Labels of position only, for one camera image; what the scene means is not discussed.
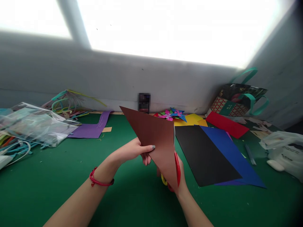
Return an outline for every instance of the clear plastic bag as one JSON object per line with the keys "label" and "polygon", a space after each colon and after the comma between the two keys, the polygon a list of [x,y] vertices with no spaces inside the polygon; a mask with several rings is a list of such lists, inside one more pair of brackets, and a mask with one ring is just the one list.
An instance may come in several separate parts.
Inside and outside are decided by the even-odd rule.
{"label": "clear plastic bag", "polygon": [[265,150],[269,150],[279,148],[291,143],[303,146],[303,135],[292,132],[277,131],[264,137],[261,140],[260,145]]}
{"label": "clear plastic bag", "polygon": [[303,182],[303,135],[277,131],[264,137],[260,145],[269,151],[268,158]]}
{"label": "clear plastic bag", "polygon": [[0,115],[0,129],[7,135],[56,147],[79,124],[53,111],[22,102],[11,108],[14,112]]}

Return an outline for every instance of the pink origami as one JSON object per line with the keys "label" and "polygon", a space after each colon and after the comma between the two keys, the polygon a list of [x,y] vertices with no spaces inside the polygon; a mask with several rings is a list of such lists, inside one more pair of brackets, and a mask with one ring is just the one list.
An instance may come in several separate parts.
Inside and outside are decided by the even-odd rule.
{"label": "pink origami", "polygon": [[171,116],[176,116],[179,117],[180,119],[182,119],[183,121],[187,122],[185,115],[183,115],[184,110],[177,110],[174,108],[171,108],[171,110],[174,112]]}
{"label": "pink origami", "polygon": [[158,117],[167,119],[169,121],[173,121],[173,118],[171,117],[171,113],[168,110],[165,110],[165,114],[163,116],[158,116]]}

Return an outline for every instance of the white eraser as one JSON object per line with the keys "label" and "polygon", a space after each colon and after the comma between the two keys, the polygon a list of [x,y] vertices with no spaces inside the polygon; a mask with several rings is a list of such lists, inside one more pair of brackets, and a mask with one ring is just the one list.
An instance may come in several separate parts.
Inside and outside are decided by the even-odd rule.
{"label": "white eraser", "polygon": [[270,165],[273,169],[281,172],[281,171],[284,171],[285,168],[279,164],[278,162],[276,162],[275,160],[268,160],[267,161],[267,164]]}

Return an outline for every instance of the scissors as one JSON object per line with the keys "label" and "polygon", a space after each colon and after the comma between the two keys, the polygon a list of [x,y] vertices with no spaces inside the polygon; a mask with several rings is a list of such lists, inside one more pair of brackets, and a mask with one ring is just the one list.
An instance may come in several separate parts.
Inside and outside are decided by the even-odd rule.
{"label": "scissors", "polygon": [[[175,145],[175,127],[174,127],[174,145]],[[177,183],[178,183],[178,187],[180,185],[180,179],[181,179],[181,169],[180,169],[180,165],[179,165],[179,160],[178,160],[178,155],[177,153],[175,152],[175,163],[176,163],[176,171],[177,171]],[[165,186],[168,186],[168,189],[171,191],[171,192],[174,192],[173,188],[169,185],[169,183],[165,180],[164,176],[161,174],[161,179],[162,179],[162,182]]]}

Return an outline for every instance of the bright light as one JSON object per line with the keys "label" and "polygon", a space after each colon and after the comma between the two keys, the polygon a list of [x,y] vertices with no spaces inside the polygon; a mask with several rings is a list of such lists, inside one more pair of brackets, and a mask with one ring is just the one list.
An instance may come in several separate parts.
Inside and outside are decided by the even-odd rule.
{"label": "bright light", "polygon": [[78,0],[91,46],[245,68],[294,0]]}
{"label": "bright light", "polygon": [[0,31],[71,39],[56,0],[1,0]]}

